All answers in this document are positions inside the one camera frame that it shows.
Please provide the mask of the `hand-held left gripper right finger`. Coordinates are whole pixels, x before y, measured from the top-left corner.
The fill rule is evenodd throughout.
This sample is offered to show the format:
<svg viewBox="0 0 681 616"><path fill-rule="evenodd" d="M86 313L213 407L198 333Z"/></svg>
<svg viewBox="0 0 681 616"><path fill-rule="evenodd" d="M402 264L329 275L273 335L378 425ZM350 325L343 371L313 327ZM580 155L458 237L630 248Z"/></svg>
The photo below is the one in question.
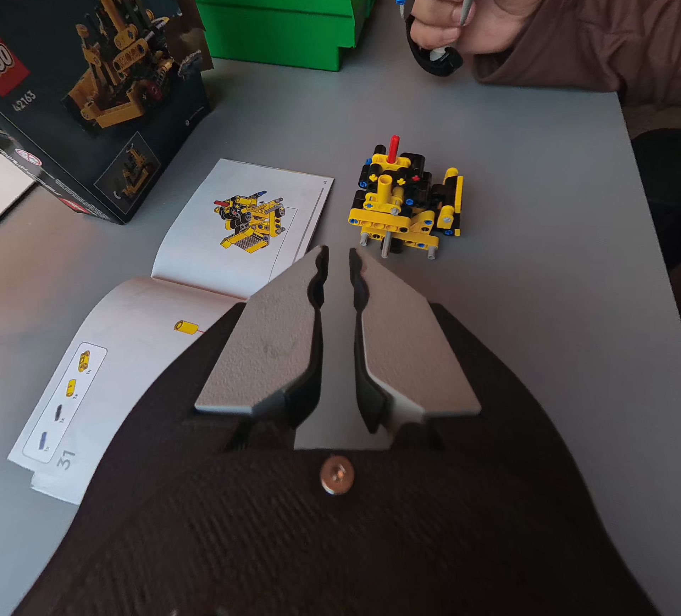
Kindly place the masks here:
<svg viewBox="0 0 681 616"><path fill-rule="evenodd" d="M405 424L477 415L472 390L427 299L374 259L349 252L356 310L357 404L370 433Z"/></svg>

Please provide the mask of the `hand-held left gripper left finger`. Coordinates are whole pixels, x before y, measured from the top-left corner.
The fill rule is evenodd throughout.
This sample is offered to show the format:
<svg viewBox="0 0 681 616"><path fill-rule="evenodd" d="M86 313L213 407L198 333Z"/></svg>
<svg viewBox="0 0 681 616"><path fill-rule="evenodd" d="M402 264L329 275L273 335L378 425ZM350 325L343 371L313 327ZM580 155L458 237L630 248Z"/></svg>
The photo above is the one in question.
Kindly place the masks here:
<svg viewBox="0 0 681 616"><path fill-rule="evenodd" d="M310 416L321 393L328 261L328 247L316 246L249 298L196 410L293 430Z"/></svg>

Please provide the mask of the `yellow black lego model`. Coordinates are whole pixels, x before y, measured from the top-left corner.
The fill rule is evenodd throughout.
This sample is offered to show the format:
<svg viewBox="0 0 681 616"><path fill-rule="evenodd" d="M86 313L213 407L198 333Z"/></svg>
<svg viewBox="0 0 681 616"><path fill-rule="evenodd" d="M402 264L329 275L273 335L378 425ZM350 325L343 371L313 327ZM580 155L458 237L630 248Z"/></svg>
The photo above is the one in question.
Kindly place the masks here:
<svg viewBox="0 0 681 616"><path fill-rule="evenodd" d="M437 256L440 237L461 234L464 177L448 168L434 183L418 153L399 153L400 136L379 144L362 166L348 223L360 230L360 245L380 243L381 256L404 248Z"/></svg>

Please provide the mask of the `person's right forearm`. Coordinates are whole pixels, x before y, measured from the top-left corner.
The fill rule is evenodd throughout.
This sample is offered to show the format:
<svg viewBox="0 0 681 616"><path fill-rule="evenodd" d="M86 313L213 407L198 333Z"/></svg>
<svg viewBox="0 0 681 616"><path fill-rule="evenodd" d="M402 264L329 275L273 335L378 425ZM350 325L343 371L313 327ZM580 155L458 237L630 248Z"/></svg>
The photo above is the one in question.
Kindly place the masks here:
<svg viewBox="0 0 681 616"><path fill-rule="evenodd" d="M543 0L511 49L473 59L481 84L617 93L680 105L680 0Z"/></svg>

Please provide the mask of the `lego instruction booklet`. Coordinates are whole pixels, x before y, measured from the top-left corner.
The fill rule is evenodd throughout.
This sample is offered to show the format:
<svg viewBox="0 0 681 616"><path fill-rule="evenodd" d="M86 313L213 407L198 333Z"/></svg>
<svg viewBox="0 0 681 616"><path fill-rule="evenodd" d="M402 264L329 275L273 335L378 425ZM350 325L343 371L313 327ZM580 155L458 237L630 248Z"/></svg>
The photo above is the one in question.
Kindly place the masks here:
<svg viewBox="0 0 681 616"><path fill-rule="evenodd" d="M221 159L166 233L150 277L83 321L8 459L31 489L81 503L110 441L168 365L300 259L332 177Z"/></svg>

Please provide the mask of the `dark lego box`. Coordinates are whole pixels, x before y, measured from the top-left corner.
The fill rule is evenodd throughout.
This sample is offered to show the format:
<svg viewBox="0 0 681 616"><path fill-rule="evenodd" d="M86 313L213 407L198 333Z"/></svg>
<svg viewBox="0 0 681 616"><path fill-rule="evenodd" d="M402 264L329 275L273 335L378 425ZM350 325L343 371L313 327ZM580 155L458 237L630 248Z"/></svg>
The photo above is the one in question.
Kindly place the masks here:
<svg viewBox="0 0 681 616"><path fill-rule="evenodd" d="M1 0L1 156L127 223L209 112L177 0Z"/></svg>

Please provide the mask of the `person's lap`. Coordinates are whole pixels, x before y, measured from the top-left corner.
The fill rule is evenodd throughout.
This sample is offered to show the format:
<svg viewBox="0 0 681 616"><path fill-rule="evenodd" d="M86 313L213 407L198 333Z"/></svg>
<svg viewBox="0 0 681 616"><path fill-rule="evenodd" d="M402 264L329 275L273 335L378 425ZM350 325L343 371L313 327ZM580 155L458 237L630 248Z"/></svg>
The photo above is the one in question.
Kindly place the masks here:
<svg viewBox="0 0 681 616"><path fill-rule="evenodd" d="M647 131L632 140L677 308L680 308L680 129Z"/></svg>

